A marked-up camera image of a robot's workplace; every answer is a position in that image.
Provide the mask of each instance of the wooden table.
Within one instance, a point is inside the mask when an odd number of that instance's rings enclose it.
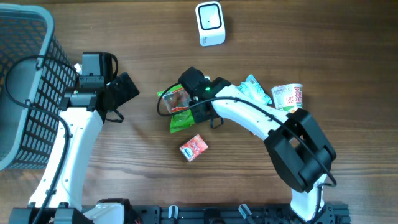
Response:
[[[203,48],[196,1],[44,4],[74,61],[112,52],[141,94],[105,123],[91,156],[83,202],[129,198],[134,205],[289,203],[262,141],[226,121],[170,134],[155,93],[194,66],[235,85],[249,74],[266,91],[303,84],[303,104],[337,152],[335,189],[353,223],[397,223],[398,4],[365,1],[223,1],[226,42]],[[178,147],[196,134],[209,150],[188,163]],[[43,171],[0,173],[0,222],[25,207]]]

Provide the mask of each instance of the snack package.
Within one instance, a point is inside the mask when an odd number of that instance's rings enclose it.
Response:
[[[157,92],[157,96],[160,97],[164,91]],[[184,110],[189,107],[189,101],[191,100],[189,94],[182,88],[181,85],[177,85],[171,88],[164,96],[163,100],[166,104],[167,110],[170,113]],[[189,126],[195,124],[193,120],[191,110],[184,111],[180,114],[172,116],[170,122],[170,132],[183,130]]]
[[[293,113],[297,108],[303,108],[303,85],[287,84],[275,86],[271,89],[275,108]]]
[[[272,104],[271,98],[264,92],[260,83],[257,82],[251,74],[247,77],[245,82],[242,82],[242,84],[236,88],[252,100],[257,100],[265,105]]]
[[[187,143],[180,147],[180,151],[187,158],[189,162],[194,160],[199,154],[204,152],[207,148],[207,144],[204,140],[197,134],[195,137],[191,138]]]

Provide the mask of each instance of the light blue package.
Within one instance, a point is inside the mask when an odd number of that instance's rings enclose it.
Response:
[[[245,82],[242,82],[240,86],[237,86],[238,90],[250,99],[257,100],[265,105],[272,104],[271,97],[269,97],[264,90],[261,88],[260,83],[254,78],[253,75],[249,75]]]

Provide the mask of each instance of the basket mesh side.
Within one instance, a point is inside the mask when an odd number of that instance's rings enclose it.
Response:
[[[48,57],[55,57],[71,65],[58,40],[53,36]],[[58,99],[67,86],[73,86],[76,74],[54,61],[46,60],[42,68],[37,93],[32,104],[59,114]],[[49,160],[58,129],[58,120],[48,115],[30,111],[18,155],[10,169],[43,169]]]

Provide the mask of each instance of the teal basket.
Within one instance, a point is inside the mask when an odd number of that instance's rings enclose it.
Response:
[[[4,76],[22,57],[46,55],[71,65],[54,36],[51,14],[39,6],[0,4],[0,170],[43,169],[57,135],[58,121],[15,105],[4,92]],[[59,113],[58,99],[76,75],[43,59],[26,60],[12,71],[9,91],[17,100]]]

